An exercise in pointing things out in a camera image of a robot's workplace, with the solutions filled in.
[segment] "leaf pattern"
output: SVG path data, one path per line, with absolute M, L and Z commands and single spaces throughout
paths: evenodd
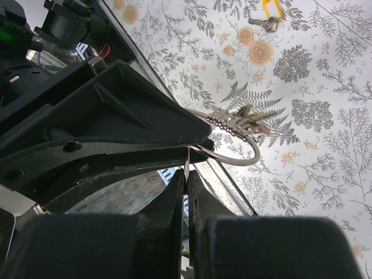
M 270 142 L 269 147 L 272 147 L 277 140 L 280 140 L 280 145 L 283 143 L 293 144 L 299 142 L 299 138 L 294 134 L 294 129 L 291 128 L 292 122 L 285 123 L 288 115 L 282 116 L 285 108 L 273 109 L 276 104 L 281 101 L 280 99 L 268 100 L 272 91 L 265 92 L 254 92 L 248 91 L 248 83 L 243 85 L 243 87 L 238 87 L 238 82 L 230 86 L 230 93 L 222 100 L 222 102 L 230 101 L 227 106 L 228 110 L 233 110 L 241 108 L 244 105 L 251 104 L 255 111 L 262 112 L 269 110 L 274 116 L 269 118 L 269 124 L 271 125 L 271 134 L 269 136 Z M 259 145 L 263 144 L 263 138 L 259 141 Z
M 303 100 L 292 100 L 292 117 L 297 125 L 304 125 L 306 129 L 313 128 L 320 133 L 322 128 L 329 130 L 334 122 L 330 112 L 330 103 L 311 101 L 306 103 Z
M 313 60 L 310 56 L 311 53 L 302 48 L 302 45 L 283 50 L 282 58 L 275 65 L 274 76 L 285 83 L 297 82 L 300 78 L 307 77 L 310 73 L 307 66 Z
M 284 18 L 275 33 L 248 23 L 265 19 L 259 0 L 105 2 L 181 106 L 273 113 L 260 160 L 223 166 L 262 216 L 335 221 L 369 278 L 372 2 L 277 0 Z M 218 153 L 253 156 L 212 129 Z

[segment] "orange flower print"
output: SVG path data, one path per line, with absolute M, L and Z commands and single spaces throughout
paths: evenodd
M 306 140 L 306 142 L 304 142 L 305 146 L 306 146 L 306 149 L 311 149 L 311 150 L 318 150 L 318 147 L 316 146 L 317 144 L 314 144 L 312 142 L 309 142 Z
M 323 89 L 327 89 L 327 88 L 324 88 L 324 84 L 318 86 L 318 92 L 316 92 L 316 94 L 321 93 Z
M 307 90 L 307 86 L 305 86 L 305 85 L 300 87 L 300 92 L 302 93 L 302 96 L 305 96 L 305 93 L 306 94 L 311 94 L 311 92 L 309 92 Z
M 330 43 L 329 42 L 322 45 L 321 48 L 323 50 L 321 54 L 323 54 L 323 53 L 330 54 L 330 52 L 329 52 Z
M 138 19 L 138 8 L 132 4 L 126 6 L 123 10 L 124 21 L 128 25 L 134 24 Z
M 256 86 L 258 86 L 259 84 L 262 84 L 262 80 L 263 80 L 263 77 L 262 76 L 263 76 L 263 74 L 265 74 L 265 70 L 256 72 L 253 75 L 253 81 L 252 81 L 252 83 L 255 83 Z
M 232 48 L 231 45 L 225 46 L 225 48 L 223 49 L 223 54 L 225 54 L 227 56 L 233 55 L 234 54 L 234 48 Z
M 273 60 L 273 47 L 266 41 L 255 42 L 249 50 L 249 57 L 253 64 L 265 64 Z
M 296 185 L 295 185 L 295 190 L 294 192 L 298 193 L 298 195 L 305 195 L 305 190 L 306 190 L 306 186 L 307 186 L 307 182 L 306 183 L 303 183 L 303 182 L 298 182 Z
M 284 163 L 283 167 L 285 167 L 288 164 L 295 164 L 295 161 L 293 160 L 293 158 L 299 155 L 300 154 L 297 154 L 296 152 L 289 152 L 288 154 L 283 155 L 282 160 L 281 160 Z
M 254 42 L 255 33 L 249 27 L 243 27 L 239 30 L 238 39 L 242 45 L 252 45 Z
M 230 35 L 231 35 L 230 33 L 228 34 L 223 33 L 220 37 L 220 41 L 227 41 L 227 37 L 229 37 Z
M 217 82 L 217 84 L 215 84 L 215 86 L 217 87 L 217 93 L 219 92 L 220 89 L 223 88 L 223 84 Z
M 366 248 L 365 246 L 357 245 L 355 247 L 351 247 L 351 252 L 354 256 L 363 258 L 362 251 L 368 251 L 370 248 Z
M 114 9 L 121 10 L 124 8 L 124 0 L 114 0 Z

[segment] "yellow key tag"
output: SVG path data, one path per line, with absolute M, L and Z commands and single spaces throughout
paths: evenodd
M 283 17 L 277 0 L 262 0 L 262 5 L 267 18 L 276 17 L 277 19 L 281 19 Z

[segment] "green light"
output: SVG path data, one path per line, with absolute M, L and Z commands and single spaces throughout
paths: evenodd
M 0 30 L 0 42 L 13 42 L 16 36 Z

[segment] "white wall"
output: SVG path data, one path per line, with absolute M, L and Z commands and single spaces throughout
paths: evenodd
M 36 26 L 42 27 L 47 16 L 48 10 L 44 8 L 44 0 L 16 0 L 24 9 L 26 19 L 34 30 Z

